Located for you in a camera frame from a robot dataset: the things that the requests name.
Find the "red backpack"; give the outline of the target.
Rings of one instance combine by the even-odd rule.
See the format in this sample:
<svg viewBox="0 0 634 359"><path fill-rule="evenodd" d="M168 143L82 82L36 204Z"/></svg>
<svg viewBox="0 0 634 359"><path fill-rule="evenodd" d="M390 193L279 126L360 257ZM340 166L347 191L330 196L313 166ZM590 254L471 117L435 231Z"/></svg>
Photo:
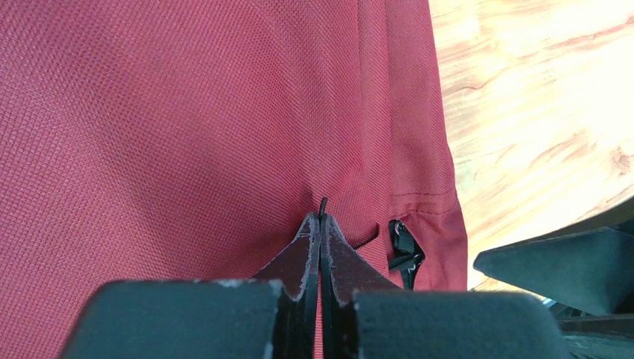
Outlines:
<svg viewBox="0 0 634 359"><path fill-rule="evenodd" d="M323 197L382 275L467 288L427 1L3 1L1 356L128 278L250 277Z"/></svg>

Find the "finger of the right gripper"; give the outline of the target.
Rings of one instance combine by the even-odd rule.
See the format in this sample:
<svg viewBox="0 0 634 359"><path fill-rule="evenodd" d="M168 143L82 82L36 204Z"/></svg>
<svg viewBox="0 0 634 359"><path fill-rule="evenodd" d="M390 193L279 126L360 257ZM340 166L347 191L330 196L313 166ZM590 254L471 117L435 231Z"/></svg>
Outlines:
<svg viewBox="0 0 634 359"><path fill-rule="evenodd" d="M633 312L633 199L542 236L481 252L488 277L591 315Z"/></svg>

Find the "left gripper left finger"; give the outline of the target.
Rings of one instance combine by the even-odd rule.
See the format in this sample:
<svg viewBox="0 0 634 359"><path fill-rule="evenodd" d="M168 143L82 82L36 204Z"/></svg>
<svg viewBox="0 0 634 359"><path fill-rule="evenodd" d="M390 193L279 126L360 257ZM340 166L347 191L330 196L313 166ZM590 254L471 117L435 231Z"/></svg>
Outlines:
<svg viewBox="0 0 634 359"><path fill-rule="evenodd" d="M63 358L311 358L320 217L249 279L119 280L87 300Z"/></svg>

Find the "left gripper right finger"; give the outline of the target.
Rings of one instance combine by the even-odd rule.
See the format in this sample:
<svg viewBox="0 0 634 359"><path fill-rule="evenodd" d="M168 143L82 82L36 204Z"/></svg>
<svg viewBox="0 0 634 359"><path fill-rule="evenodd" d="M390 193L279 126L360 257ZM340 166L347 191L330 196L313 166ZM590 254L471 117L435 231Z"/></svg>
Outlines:
<svg viewBox="0 0 634 359"><path fill-rule="evenodd" d="M326 358L568 358L539 300L516 292L413 292L372 268L320 218Z"/></svg>

